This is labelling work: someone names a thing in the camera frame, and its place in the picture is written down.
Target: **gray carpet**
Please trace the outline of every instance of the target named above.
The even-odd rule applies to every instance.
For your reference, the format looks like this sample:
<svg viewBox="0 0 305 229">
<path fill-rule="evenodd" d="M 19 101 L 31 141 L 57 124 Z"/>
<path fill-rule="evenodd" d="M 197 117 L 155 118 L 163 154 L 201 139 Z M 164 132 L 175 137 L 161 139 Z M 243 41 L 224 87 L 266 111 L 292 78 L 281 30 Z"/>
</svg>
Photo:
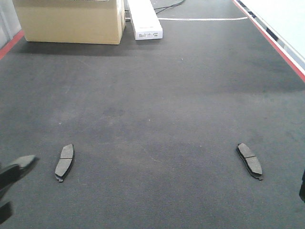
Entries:
<svg viewBox="0 0 305 229">
<path fill-rule="evenodd" d="M 160 16 L 244 15 L 230 0 L 187 0 Z M 136 42 L 128 22 L 119 46 L 23 39 L 0 61 L 1 162 L 40 158 L 7 194 L 1 228 L 305 227 L 304 83 L 249 20 L 161 24 L 162 40 Z"/>
</svg>

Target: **cable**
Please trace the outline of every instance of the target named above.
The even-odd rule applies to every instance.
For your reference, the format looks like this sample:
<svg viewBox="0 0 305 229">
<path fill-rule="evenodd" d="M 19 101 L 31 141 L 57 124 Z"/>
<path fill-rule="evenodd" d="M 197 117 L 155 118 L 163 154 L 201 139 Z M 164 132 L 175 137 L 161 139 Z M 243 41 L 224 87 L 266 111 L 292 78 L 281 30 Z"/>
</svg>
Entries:
<svg viewBox="0 0 305 229">
<path fill-rule="evenodd" d="M 164 7 L 154 8 L 154 10 L 160 10 L 160 9 L 162 9 L 162 10 L 156 12 L 156 14 L 158 14 L 158 13 L 164 11 L 164 10 L 167 10 L 167 9 L 170 8 L 170 7 L 180 6 L 180 5 L 183 4 L 185 1 L 186 1 L 186 0 L 182 0 L 182 1 L 178 2 L 178 3 L 175 3 L 175 4 L 170 5 L 170 6 L 164 6 Z"/>
</svg>

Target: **red floor stripe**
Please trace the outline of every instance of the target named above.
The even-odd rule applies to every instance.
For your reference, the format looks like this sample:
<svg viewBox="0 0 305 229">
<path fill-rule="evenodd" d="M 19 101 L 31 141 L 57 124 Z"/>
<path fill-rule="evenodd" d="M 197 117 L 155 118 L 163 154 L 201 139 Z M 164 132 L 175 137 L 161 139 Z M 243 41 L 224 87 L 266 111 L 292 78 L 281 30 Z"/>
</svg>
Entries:
<svg viewBox="0 0 305 229">
<path fill-rule="evenodd" d="M 234 4 L 242 11 L 244 12 L 244 9 L 241 5 L 239 5 L 235 0 L 233 0 Z M 261 32 L 261 34 L 266 38 L 267 41 L 274 47 L 274 49 L 281 55 L 281 57 L 289 64 L 289 66 L 295 71 L 295 73 L 304 81 L 305 83 L 305 75 L 302 73 L 302 71 L 290 60 L 288 56 L 286 56 L 285 53 L 282 52 L 278 48 L 278 46 L 275 44 L 275 41 L 270 39 L 267 35 L 267 32 L 265 30 L 262 30 L 257 24 L 254 22 L 254 18 L 251 15 L 248 15 L 244 12 L 244 14 L 251 20 L 251 22 L 256 26 L 256 28 Z"/>
<path fill-rule="evenodd" d="M 14 38 L 7 43 L 1 50 L 0 50 L 0 60 L 14 47 L 15 44 L 24 36 L 24 32 L 21 30 L 18 32 Z"/>
</svg>

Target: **cardboard box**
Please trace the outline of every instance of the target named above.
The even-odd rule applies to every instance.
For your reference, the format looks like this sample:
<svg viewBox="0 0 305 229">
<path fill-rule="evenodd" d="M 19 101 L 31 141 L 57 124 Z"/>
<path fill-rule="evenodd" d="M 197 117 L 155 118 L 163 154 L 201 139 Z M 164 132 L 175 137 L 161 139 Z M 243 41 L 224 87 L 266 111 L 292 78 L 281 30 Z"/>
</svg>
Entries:
<svg viewBox="0 0 305 229">
<path fill-rule="evenodd" d="M 125 28 L 123 0 L 13 0 L 31 42 L 119 44 Z"/>
</svg>

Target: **black object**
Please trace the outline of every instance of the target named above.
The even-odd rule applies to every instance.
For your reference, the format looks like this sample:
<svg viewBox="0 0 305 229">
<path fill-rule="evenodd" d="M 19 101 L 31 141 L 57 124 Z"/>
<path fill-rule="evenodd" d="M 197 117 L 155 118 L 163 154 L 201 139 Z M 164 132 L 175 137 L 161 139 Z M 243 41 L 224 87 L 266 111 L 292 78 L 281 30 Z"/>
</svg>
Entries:
<svg viewBox="0 0 305 229">
<path fill-rule="evenodd" d="M 37 161 L 35 155 L 22 156 L 0 169 L 0 224 L 12 216 L 11 203 L 1 199 L 15 182 L 32 171 Z"/>
<path fill-rule="evenodd" d="M 63 182 L 64 178 L 67 176 L 74 161 L 74 149 L 73 145 L 67 145 L 62 148 L 61 158 L 55 169 L 55 177 L 59 182 Z"/>
<path fill-rule="evenodd" d="M 9 217 L 11 217 L 13 211 L 11 209 L 10 202 L 0 202 L 0 224 L 5 222 Z"/>
<path fill-rule="evenodd" d="M 305 202 L 305 171 L 303 173 L 302 181 L 303 182 L 302 182 L 302 185 L 300 188 L 299 196 L 300 196 L 301 200 Z"/>
<path fill-rule="evenodd" d="M 0 191 L 11 183 L 15 183 L 21 176 L 20 166 L 17 164 L 7 166 L 0 170 Z"/>
<path fill-rule="evenodd" d="M 18 180 L 23 178 L 36 166 L 38 158 L 35 155 L 22 156 L 11 162 L 10 165 L 19 165 L 20 176 Z"/>
<path fill-rule="evenodd" d="M 261 164 L 249 147 L 246 144 L 241 143 L 237 146 L 236 151 L 246 165 L 250 175 L 256 179 L 263 180 Z"/>
<path fill-rule="evenodd" d="M 266 32 L 275 40 L 278 40 L 278 37 L 267 27 Z"/>
</svg>

